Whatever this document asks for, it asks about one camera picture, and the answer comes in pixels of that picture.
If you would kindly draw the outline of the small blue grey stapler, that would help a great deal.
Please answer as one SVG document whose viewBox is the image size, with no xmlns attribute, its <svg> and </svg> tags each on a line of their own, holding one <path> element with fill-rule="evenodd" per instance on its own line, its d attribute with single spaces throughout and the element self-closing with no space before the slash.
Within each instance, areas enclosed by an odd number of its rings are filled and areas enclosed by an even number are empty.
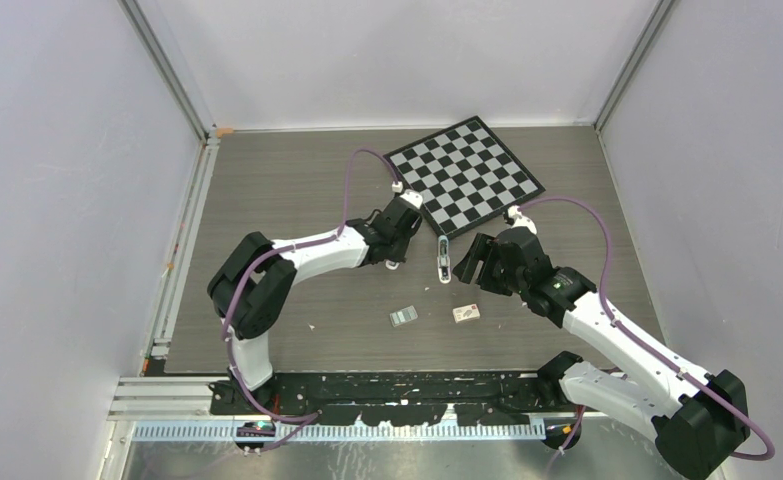
<svg viewBox="0 0 783 480">
<path fill-rule="evenodd" d="M 442 284 L 449 284 L 452 279 L 451 261 L 449 255 L 449 239 L 446 235 L 440 235 L 437 239 L 437 272 Z"/>
</svg>

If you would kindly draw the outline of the white playing card box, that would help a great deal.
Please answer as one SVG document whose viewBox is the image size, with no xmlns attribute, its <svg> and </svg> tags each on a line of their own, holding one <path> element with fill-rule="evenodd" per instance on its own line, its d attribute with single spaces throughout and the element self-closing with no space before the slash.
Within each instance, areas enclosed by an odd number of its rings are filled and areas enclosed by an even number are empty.
<svg viewBox="0 0 783 480">
<path fill-rule="evenodd" d="M 481 318 L 477 304 L 469 304 L 452 309 L 453 320 L 456 324 L 475 321 Z"/>
</svg>

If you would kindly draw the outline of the grey staple box tray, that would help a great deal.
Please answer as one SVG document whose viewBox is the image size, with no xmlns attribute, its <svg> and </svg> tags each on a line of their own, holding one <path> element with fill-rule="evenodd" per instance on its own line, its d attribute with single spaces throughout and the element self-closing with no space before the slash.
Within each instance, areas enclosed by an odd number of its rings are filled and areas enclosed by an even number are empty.
<svg viewBox="0 0 783 480">
<path fill-rule="evenodd" d="M 389 319 L 393 327 L 400 327 L 411 323 L 418 318 L 417 310 L 414 306 L 408 306 L 389 314 Z"/>
</svg>

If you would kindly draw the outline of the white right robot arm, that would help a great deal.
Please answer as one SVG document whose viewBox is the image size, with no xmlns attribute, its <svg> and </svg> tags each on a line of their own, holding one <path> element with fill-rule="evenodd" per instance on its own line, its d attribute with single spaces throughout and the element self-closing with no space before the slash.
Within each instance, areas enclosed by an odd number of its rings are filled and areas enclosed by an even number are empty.
<svg viewBox="0 0 783 480">
<path fill-rule="evenodd" d="M 626 375 L 619 380 L 563 351 L 538 371 L 538 397 L 547 408 L 573 403 L 606 414 L 653 441 L 687 479 L 708 478 L 750 436 L 738 376 L 712 374 L 638 328 L 601 300 L 587 277 L 553 265 L 529 228 L 477 234 L 452 273 L 484 291 L 519 295 L 531 312 L 582 339 Z"/>
</svg>

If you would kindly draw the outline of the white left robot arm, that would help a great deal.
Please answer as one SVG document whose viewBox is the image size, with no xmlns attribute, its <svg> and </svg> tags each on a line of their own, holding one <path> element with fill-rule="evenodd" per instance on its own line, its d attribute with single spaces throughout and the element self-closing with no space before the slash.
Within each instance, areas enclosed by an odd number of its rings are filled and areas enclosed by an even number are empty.
<svg viewBox="0 0 783 480">
<path fill-rule="evenodd" d="M 341 269 L 405 261 L 422 222 L 420 194 L 406 190 L 368 219 L 355 218 L 327 233 L 294 240 L 246 235 L 207 286 L 222 319 L 235 400 L 247 412 L 265 412 L 274 398 L 268 332 L 293 286 Z"/>
</svg>

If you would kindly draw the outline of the black white chessboard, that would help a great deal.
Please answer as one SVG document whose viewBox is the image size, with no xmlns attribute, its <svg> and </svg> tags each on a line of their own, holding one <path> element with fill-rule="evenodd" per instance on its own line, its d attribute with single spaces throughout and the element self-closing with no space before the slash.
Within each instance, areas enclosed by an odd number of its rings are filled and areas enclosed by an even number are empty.
<svg viewBox="0 0 783 480">
<path fill-rule="evenodd" d="M 454 239 L 545 192 L 543 184 L 478 116 L 385 154 L 421 194 L 426 222 Z"/>
</svg>

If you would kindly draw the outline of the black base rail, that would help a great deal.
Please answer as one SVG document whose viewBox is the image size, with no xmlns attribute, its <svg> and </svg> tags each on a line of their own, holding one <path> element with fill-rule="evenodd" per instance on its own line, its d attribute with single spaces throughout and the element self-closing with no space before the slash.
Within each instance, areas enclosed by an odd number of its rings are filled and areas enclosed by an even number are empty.
<svg viewBox="0 0 783 480">
<path fill-rule="evenodd" d="M 208 388 L 213 415 L 273 413 L 293 425 L 433 426 L 448 413 L 461 426 L 521 425 L 532 414 L 579 412 L 535 372 L 276 373 L 250 398 L 233 377 Z"/>
</svg>

